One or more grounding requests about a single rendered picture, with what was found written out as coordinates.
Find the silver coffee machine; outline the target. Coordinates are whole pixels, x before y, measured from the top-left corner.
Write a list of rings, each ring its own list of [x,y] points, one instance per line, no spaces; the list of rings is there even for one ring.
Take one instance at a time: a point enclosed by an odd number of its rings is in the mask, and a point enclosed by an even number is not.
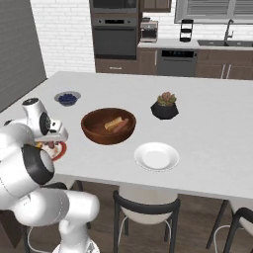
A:
[[[141,42],[157,42],[158,22],[151,21],[140,23],[140,41]]]

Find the grey sink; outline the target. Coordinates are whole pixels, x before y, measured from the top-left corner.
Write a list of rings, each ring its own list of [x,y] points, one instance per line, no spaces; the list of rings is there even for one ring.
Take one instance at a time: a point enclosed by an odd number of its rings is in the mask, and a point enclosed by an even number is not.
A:
[[[199,45],[203,46],[237,46],[237,47],[253,47],[251,41],[214,41],[214,40],[197,40]]]

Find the window with blinds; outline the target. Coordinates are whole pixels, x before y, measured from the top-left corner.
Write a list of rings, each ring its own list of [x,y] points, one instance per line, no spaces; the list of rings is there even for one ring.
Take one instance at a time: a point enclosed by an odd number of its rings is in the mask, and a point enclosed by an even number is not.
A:
[[[177,0],[175,22],[192,19],[195,24],[253,24],[253,0]]]

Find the green succulent plant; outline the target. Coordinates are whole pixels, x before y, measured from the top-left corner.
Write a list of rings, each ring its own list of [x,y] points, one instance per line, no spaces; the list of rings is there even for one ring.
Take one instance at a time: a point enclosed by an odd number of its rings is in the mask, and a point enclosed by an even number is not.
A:
[[[171,94],[170,92],[164,92],[162,95],[159,95],[157,98],[157,103],[160,106],[164,107],[172,107],[175,102],[177,101],[177,98],[174,94]]]

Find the grey tap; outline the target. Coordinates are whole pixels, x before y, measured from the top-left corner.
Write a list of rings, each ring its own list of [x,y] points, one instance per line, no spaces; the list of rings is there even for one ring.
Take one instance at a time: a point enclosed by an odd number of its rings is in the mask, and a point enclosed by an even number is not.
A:
[[[229,28],[230,26],[234,23],[234,21],[232,19],[230,19],[227,23],[227,26],[226,26],[226,31],[225,31],[225,34],[224,34],[224,39],[223,39],[223,45],[227,45],[227,40],[232,38],[233,37],[233,32],[230,33],[229,32]]]

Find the brown wooden bowl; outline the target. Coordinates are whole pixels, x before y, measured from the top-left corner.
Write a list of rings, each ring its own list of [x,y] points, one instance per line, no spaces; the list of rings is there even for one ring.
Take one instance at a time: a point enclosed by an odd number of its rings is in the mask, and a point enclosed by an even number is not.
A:
[[[111,126],[112,121],[121,117],[127,123],[118,131],[113,132],[105,126]],[[128,139],[134,131],[135,116],[129,111],[119,108],[104,108],[88,113],[81,121],[85,135],[93,142],[105,145],[117,144]]]

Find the brown base cupboards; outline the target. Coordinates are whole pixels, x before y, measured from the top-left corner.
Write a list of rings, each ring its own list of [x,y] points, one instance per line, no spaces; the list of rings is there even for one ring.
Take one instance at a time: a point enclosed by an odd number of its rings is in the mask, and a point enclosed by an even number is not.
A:
[[[137,60],[96,59],[96,72],[158,75],[158,50],[140,48]],[[253,50],[198,49],[194,77],[253,80]]]

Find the small grey bowl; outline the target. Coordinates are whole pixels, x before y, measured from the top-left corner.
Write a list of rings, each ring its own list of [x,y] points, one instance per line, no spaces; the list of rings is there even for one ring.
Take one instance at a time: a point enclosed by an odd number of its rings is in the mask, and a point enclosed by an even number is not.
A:
[[[58,98],[59,98],[61,95],[63,95],[63,94],[72,94],[72,95],[74,95],[74,96],[77,98],[77,100],[76,100],[74,103],[66,103],[66,104],[60,103],[60,102],[58,101]],[[80,98],[81,98],[81,94],[78,93],[78,92],[74,92],[74,91],[65,91],[65,92],[58,93],[58,94],[56,94],[56,95],[54,96],[54,100],[55,100],[56,102],[58,102],[61,106],[64,106],[64,107],[69,107],[69,106],[75,105],[76,102],[77,102]]]

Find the dark wall oven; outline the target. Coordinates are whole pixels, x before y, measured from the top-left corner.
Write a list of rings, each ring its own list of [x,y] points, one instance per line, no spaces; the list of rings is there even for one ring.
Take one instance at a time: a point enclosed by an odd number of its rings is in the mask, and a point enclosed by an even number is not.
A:
[[[137,18],[94,17],[92,31],[96,58],[136,60]]]

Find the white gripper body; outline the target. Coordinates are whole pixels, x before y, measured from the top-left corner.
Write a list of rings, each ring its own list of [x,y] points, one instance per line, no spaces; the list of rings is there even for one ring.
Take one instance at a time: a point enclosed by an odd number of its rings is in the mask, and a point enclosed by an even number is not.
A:
[[[47,135],[36,138],[36,142],[60,142],[68,139],[68,132],[64,126],[60,126],[59,129],[51,129]]]

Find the built-in microwave oven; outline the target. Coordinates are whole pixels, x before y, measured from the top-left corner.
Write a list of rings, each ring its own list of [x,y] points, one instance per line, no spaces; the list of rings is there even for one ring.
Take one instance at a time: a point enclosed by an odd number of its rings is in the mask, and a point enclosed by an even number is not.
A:
[[[138,0],[90,0],[93,13],[135,13],[138,8]]]

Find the blueberries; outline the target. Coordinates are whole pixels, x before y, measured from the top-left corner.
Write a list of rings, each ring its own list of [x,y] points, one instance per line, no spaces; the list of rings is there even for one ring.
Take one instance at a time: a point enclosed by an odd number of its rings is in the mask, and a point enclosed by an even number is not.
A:
[[[72,94],[63,94],[58,98],[58,101],[60,103],[74,103],[77,100],[77,98]]]

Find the brown sausage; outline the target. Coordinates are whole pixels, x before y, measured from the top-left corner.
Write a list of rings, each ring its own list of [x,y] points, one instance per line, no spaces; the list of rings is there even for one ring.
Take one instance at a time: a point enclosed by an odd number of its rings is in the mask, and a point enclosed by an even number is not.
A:
[[[114,129],[113,133],[119,132],[123,127],[125,127],[128,123],[129,119],[124,119],[122,122],[120,122]]]

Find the yellow bun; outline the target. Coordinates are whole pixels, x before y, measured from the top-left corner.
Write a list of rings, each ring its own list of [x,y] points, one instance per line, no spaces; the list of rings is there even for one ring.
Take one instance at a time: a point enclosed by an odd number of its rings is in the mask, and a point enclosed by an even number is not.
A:
[[[116,119],[105,123],[105,129],[106,130],[112,130],[113,128],[115,128],[119,123],[121,123],[123,121],[123,119],[121,117],[117,117]]]

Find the black plant pot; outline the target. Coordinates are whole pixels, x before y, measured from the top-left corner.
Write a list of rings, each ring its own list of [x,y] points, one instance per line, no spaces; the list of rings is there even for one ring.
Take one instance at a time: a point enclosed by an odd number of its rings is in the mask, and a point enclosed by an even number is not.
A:
[[[171,120],[179,114],[176,104],[161,106],[155,102],[150,109],[152,114],[159,120]]]

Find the brown wall cupboard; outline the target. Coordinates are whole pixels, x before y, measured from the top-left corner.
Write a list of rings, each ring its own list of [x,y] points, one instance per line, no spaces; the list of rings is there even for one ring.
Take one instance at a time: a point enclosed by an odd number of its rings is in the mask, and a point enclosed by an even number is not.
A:
[[[142,12],[170,13],[172,0],[140,0]]]

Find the grey dishwasher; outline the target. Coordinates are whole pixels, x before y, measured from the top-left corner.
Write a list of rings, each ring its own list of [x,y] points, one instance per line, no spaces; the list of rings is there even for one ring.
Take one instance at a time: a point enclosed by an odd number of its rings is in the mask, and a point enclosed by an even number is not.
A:
[[[159,76],[194,77],[198,51],[196,49],[161,48],[157,51]]]

